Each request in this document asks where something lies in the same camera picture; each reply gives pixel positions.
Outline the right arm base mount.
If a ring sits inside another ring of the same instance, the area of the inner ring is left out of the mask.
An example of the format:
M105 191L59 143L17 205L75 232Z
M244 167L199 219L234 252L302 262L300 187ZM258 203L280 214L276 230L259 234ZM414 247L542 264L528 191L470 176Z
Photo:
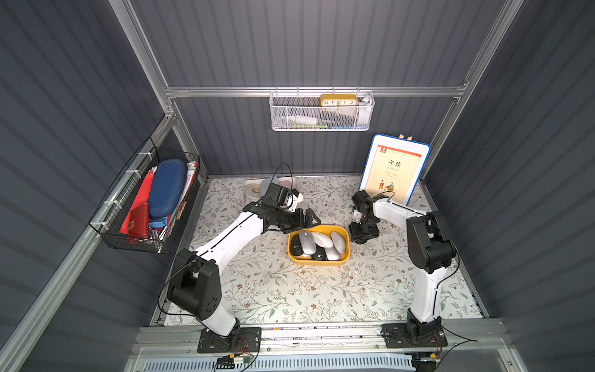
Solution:
M448 346L441 319L432 322L386 323L381 326L381 336L389 349L428 347L441 349Z

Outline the silver mouse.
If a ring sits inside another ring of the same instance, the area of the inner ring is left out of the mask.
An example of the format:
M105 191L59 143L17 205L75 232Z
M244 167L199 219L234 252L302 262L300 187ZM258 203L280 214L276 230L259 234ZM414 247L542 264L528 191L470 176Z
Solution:
M311 256L316 253L315 239L310 231L301 231L298 234L298 238L302 247L302 256Z

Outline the small white mouse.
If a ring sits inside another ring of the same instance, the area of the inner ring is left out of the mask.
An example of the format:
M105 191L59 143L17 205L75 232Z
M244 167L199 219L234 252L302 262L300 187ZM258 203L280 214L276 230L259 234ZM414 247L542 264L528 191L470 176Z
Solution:
M341 259L341 254L334 246L325 248L325 256L328 261L338 261Z

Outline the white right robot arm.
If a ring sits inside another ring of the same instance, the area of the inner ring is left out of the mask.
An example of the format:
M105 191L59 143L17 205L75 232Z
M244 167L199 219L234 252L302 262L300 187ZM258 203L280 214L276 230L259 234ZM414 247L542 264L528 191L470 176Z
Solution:
M438 212L419 212L390 200L384 193L376 196L358 191L352 197L355 221L349 225L350 238L364 244L380 236L381 221L404 226L408 256L416 267L415 296L408 310L408 323L437 327L442 321L440 297L447 269L457 256L457 249L441 227Z

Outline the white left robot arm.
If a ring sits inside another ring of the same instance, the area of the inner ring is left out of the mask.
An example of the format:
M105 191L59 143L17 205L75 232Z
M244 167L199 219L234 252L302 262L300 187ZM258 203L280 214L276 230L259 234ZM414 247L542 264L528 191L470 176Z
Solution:
M207 330L228 337L240 328L222 300L220 275L252 240L268 232L289 234L322 224L312 209L301 209L302 195L271 183L265 195L243 207L238 218L194 251L179 252L165 288L166 299L197 319Z

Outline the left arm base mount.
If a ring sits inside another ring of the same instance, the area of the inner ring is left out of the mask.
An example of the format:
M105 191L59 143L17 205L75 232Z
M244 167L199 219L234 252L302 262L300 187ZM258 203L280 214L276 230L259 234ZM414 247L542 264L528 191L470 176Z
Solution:
M229 336L220 336L211 330L202 330L197 352L207 353L256 353L260 350L262 329L260 327L240 327Z

